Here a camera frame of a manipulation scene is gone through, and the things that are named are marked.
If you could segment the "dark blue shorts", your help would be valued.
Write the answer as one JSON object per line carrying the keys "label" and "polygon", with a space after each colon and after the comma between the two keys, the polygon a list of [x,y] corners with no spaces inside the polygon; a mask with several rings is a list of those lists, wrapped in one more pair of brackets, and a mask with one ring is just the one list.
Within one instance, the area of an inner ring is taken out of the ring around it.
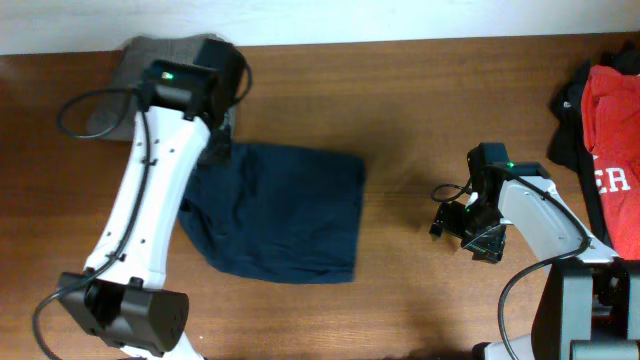
{"label": "dark blue shorts", "polygon": [[199,167],[179,222],[216,270],[285,284],[355,277],[366,182],[362,158],[236,143],[228,162]]}

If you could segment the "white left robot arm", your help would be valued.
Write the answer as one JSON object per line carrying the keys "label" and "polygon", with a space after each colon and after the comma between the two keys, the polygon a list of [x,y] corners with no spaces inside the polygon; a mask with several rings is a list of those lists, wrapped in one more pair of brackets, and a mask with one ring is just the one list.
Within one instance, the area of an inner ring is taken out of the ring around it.
{"label": "white left robot arm", "polygon": [[186,294],[165,289],[169,244],[193,170],[230,155],[230,117],[252,74],[232,44],[207,39],[191,64],[155,60],[122,88],[136,104],[131,152],[105,229],[58,302],[88,335],[133,359],[197,359]]}

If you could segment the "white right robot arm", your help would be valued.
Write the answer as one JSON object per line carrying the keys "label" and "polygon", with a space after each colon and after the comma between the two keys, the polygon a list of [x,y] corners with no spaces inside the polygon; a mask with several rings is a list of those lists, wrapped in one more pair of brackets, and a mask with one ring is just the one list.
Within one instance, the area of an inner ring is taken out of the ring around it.
{"label": "white right robot arm", "polygon": [[[506,229],[514,226],[537,258],[501,291],[497,320],[501,339],[479,343],[472,356],[506,359],[639,358],[639,264],[597,239],[557,192],[537,162],[512,162],[502,143],[481,143],[466,162],[468,197],[439,199],[431,235],[452,235],[474,259],[498,263]],[[505,305],[511,289],[543,269],[547,279],[529,334],[510,338]]]}

